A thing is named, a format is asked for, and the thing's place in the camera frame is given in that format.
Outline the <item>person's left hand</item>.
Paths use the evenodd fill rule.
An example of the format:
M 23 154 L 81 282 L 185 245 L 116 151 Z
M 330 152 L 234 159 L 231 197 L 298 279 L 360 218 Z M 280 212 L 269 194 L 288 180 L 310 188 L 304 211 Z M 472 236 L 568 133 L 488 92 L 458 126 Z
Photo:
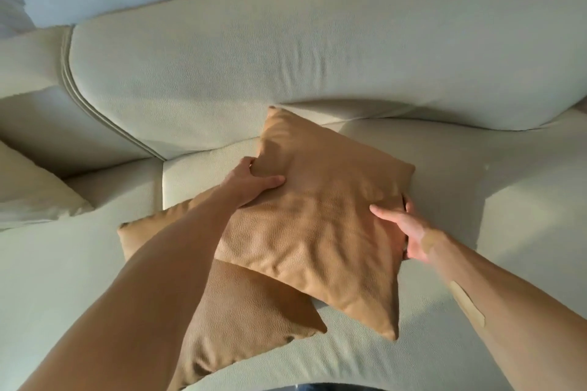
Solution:
M 251 171 L 255 161 L 256 158 L 250 156 L 242 158 L 231 172 L 228 173 L 223 182 L 215 189 L 214 198 L 218 199 L 229 210 L 235 211 L 252 202 L 261 194 L 253 193 L 249 190 L 249 179 L 252 176 L 256 176 Z

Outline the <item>person's right hand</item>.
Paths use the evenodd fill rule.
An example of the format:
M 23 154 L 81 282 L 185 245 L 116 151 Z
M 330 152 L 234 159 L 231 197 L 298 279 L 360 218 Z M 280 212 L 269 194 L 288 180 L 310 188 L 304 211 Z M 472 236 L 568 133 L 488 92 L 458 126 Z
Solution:
M 416 212 L 414 202 L 412 202 L 412 200 L 409 197 L 403 195 L 402 202 L 403 202 L 402 209 L 404 208 L 405 204 L 412 205 L 412 212 L 411 212 L 411 215 L 412 215 L 412 235 L 406 236 L 407 243 L 406 243 L 406 248 L 404 249 L 404 259 L 405 260 L 418 260 L 421 262 L 429 262 L 429 254 L 431 253 L 433 247 L 432 247 L 430 253 L 426 255 L 423 253 L 420 243 L 421 243 L 422 236 L 424 235 L 424 232 L 427 229 L 430 229 L 430 228 L 436 229 L 436 228 L 434 228 L 431 224 L 429 224 L 428 221 L 423 219 Z

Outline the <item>tan square throw pillow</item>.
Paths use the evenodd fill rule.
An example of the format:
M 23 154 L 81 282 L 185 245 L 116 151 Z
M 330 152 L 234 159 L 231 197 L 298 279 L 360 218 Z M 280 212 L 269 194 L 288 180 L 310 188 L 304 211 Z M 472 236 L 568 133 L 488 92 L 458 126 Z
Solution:
M 166 391 L 180 391 L 241 360 L 325 333 L 308 295 L 214 259 Z
M 285 183 L 232 216 L 217 259 L 285 283 L 397 340 L 405 235 L 370 206 L 402 209 L 415 166 L 270 107 L 251 172 L 280 174 Z

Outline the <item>person's right forearm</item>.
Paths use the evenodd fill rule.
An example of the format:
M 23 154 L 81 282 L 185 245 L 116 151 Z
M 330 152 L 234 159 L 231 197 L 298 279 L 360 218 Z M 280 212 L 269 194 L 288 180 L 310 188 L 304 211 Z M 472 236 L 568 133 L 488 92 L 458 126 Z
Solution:
M 485 316 L 471 324 L 514 391 L 587 391 L 587 319 L 449 235 L 429 262 Z

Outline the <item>person's left forearm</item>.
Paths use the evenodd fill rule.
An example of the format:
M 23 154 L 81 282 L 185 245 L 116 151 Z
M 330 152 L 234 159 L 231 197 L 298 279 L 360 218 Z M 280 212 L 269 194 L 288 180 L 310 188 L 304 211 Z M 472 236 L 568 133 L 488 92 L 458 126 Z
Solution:
M 218 188 L 145 243 L 18 391 L 166 391 L 238 204 Z

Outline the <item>small beige adhesive bandage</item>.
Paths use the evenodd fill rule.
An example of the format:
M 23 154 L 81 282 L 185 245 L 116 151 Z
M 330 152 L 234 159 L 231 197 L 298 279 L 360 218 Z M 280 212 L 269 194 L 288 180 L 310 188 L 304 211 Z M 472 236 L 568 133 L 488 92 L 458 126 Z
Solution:
M 445 238 L 445 233 L 443 231 L 440 230 L 436 230 L 436 229 L 427 229 L 424 232 L 424 235 L 422 236 L 421 239 L 421 247 L 422 247 L 422 251 L 424 254 L 429 254 L 432 247 L 434 247 L 434 245 L 436 243 L 438 243 L 439 241 L 443 241 Z

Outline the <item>cream fabric sofa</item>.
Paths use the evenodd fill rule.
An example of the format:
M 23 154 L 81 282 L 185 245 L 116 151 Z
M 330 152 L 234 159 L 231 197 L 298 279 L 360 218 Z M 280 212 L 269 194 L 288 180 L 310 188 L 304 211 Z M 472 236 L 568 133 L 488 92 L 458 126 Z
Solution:
M 17 391 L 112 283 L 120 224 L 197 195 L 255 153 L 258 136 L 161 159 L 72 98 L 62 61 L 72 28 L 167 1 L 0 31 L 0 141 L 94 207 L 0 232 L 0 391 Z M 324 125 L 414 164 L 409 196 L 422 214 L 587 317 L 587 113 L 576 104 L 528 130 L 396 117 Z

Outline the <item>long beige adhesive bandage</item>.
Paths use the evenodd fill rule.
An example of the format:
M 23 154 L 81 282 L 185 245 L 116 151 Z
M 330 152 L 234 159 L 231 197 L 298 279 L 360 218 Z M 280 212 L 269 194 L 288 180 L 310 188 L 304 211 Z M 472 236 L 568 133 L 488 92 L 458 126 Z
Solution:
M 476 327 L 485 327 L 485 316 L 475 306 L 472 299 L 466 291 L 455 281 L 449 283 L 449 290 L 462 312 L 466 315 L 468 320 Z

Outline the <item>cream sofa back cushion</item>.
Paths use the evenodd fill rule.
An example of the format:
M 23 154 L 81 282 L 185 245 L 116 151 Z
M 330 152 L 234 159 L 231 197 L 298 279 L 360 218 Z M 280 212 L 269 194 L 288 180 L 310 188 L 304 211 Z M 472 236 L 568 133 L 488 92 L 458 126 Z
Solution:
M 269 106 L 528 130 L 587 96 L 587 0 L 169 0 L 62 53 L 72 98 L 161 159 L 256 137 Z

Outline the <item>cream throw pillow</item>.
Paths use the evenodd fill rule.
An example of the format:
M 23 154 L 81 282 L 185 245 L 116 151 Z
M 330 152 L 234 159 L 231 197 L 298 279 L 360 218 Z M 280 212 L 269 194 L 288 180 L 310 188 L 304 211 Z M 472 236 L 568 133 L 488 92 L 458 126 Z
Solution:
M 57 176 L 0 141 L 0 232 L 93 209 Z

